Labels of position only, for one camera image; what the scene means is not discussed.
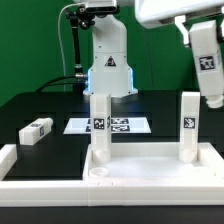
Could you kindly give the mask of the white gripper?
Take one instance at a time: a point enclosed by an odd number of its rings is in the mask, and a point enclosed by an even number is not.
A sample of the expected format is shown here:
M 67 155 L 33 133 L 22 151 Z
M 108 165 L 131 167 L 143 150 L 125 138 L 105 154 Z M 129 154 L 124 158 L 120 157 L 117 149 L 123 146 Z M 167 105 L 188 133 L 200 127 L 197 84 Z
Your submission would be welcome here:
M 220 14 L 224 0 L 135 0 L 134 6 L 137 21 L 147 29 L 175 22 L 175 26 L 183 36 L 184 46 L 189 47 L 190 37 L 185 26 L 187 18 Z M 217 28 L 217 41 L 224 42 L 221 25 Z

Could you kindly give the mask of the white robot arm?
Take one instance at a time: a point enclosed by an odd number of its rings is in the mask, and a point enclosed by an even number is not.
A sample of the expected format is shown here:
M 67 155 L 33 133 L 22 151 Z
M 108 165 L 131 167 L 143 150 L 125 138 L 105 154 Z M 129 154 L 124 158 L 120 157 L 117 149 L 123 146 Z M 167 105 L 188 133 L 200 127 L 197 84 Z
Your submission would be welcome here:
M 127 30 L 115 18 L 119 9 L 132 6 L 135 18 L 145 28 L 174 24 L 191 45 L 184 26 L 189 19 L 217 15 L 224 0 L 73 0 L 80 27 L 90 28 L 93 37 L 93 65 L 87 73 L 86 95 L 109 94 L 115 98 L 135 94 L 133 70 L 127 63 Z

